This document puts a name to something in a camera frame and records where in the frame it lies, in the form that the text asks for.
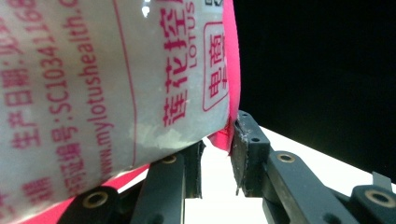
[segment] white plastic bag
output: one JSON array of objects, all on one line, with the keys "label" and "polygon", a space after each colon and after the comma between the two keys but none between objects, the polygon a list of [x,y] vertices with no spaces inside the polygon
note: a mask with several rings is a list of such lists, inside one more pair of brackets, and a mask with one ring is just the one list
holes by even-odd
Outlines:
[{"label": "white plastic bag", "polygon": [[0,223],[224,127],[222,7],[207,2],[0,3]]}]

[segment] black background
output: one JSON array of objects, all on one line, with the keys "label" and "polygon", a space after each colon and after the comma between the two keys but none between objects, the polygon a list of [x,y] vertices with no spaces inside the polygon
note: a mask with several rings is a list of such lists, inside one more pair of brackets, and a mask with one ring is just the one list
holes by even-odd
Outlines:
[{"label": "black background", "polygon": [[396,1],[234,7],[240,108],[265,128],[396,181]]}]

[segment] white surface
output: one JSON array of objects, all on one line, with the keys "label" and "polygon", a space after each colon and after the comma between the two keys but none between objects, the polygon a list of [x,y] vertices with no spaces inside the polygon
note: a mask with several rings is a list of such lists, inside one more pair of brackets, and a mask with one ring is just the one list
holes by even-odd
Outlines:
[{"label": "white surface", "polygon": [[[331,158],[312,148],[294,142],[277,133],[262,129],[274,150],[285,150],[300,156],[326,186],[350,195],[357,185],[370,185],[372,176],[360,169]],[[262,211],[262,199],[245,198],[240,191],[235,196],[236,184],[227,153],[205,141],[202,158],[202,200],[187,199],[186,224],[202,223],[267,223]]]}]

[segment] screw hole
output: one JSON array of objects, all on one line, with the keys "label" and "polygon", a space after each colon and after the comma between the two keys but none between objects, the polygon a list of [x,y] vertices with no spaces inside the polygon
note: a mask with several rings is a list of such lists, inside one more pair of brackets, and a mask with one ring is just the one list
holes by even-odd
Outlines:
[{"label": "screw hole", "polygon": [[101,206],[107,201],[108,194],[104,191],[94,192],[82,201],[82,205],[86,208],[96,208]]},{"label": "screw hole", "polygon": [[324,215],[323,220],[329,224],[341,224],[340,218],[330,213]]},{"label": "screw hole", "polygon": [[174,163],[176,161],[176,156],[172,155],[172,156],[168,156],[163,158],[163,163],[165,164],[170,164],[170,163]]},{"label": "screw hole", "polygon": [[387,193],[381,192],[375,189],[368,189],[364,192],[364,195],[373,203],[378,205],[394,208],[396,207],[396,201],[390,197]]},{"label": "screw hole", "polygon": [[283,162],[294,162],[295,161],[294,157],[292,157],[289,154],[279,154],[279,155],[277,155],[277,158]]},{"label": "screw hole", "polygon": [[384,195],[381,194],[373,194],[373,197],[377,200],[379,200],[381,203],[388,203],[389,199],[387,199]]},{"label": "screw hole", "polygon": [[163,224],[163,215],[161,215],[161,214],[154,215],[148,221],[148,224]]}]

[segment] black metal bracket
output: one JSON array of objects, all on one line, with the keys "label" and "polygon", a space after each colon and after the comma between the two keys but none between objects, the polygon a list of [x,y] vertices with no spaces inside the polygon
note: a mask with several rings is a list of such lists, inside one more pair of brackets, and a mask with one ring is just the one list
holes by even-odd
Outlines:
[{"label": "black metal bracket", "polygon": [[357,186],[348,198],[326,188],[295,154],[273,151],[248,113],[239,111],[232,148],[237,187],[262,197],[269,223],[396,223],[396,195],[390,180]]},{"label": "black metal bracket", "polygon": [[184,223],[184,199],[202,198],[202,141],[152,163],[146,179],[118,194],[98,187],[69,205],[58,223]]}]

